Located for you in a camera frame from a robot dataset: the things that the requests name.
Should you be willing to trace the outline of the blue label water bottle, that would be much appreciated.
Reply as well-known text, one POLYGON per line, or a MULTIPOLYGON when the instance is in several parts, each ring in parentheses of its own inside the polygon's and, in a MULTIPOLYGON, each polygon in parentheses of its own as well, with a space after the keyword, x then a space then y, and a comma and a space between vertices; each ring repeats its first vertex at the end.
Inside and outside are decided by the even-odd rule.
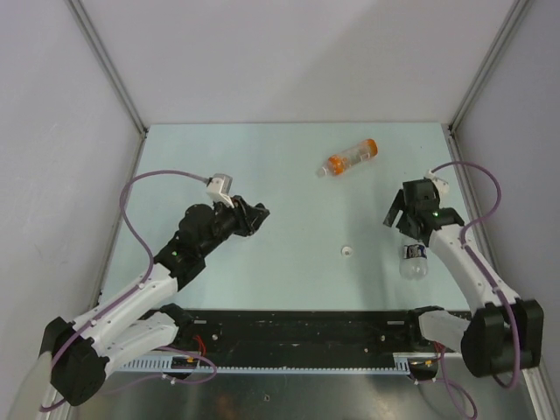
POLYGON ((421 280, 428 274, 427 248, 417 240, 404 237, 399 271, 407 280, 421 280))

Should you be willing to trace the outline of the orange label bottle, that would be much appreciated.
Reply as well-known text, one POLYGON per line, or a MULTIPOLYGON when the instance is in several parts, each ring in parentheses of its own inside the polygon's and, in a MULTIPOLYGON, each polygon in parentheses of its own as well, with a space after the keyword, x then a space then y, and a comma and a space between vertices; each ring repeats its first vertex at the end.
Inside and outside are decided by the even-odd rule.
POLYGON ((339 176, 358 164, 367 162, 378 154, 374 139, 366 139, 355 146, 331 155, 317 170, 318 177, 339 176))

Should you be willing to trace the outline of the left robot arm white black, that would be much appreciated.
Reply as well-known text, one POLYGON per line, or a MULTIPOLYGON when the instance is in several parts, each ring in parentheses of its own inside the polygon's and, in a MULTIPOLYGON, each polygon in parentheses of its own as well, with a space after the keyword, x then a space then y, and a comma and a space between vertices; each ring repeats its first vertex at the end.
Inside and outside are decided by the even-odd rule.
POLYGON ((105 304, 72 321, 57 317, 45 327, 40 350, 52 354, 50 383, 63 402, 83 404, 117 368, 151 350, 169 345, 181 350, 192 343, 193 328, 182 320, 162 311, 142 316, 185 288, 230 236, 253 235, 270 214, 263 204, 251 206, 240 196, 232 202, 188 207, 144 275, 105 304))

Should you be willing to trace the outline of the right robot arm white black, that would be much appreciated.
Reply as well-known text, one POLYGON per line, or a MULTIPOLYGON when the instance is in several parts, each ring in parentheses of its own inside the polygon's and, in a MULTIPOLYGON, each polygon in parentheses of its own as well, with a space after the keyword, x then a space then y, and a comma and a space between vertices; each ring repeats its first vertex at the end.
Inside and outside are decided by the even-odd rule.
POLYGON ((410 349, 423 351, 437 342, 461 354, 475 377, 539 366, 543 308, 522 299, 462 237, 465 223, 454 208, 440 205, 436 183, 428 178, 403 183, 383 223, 421 242, 443 263, 471 312, 464 319, 438 306, 413 310, 415 322, 403 329, 410 349))

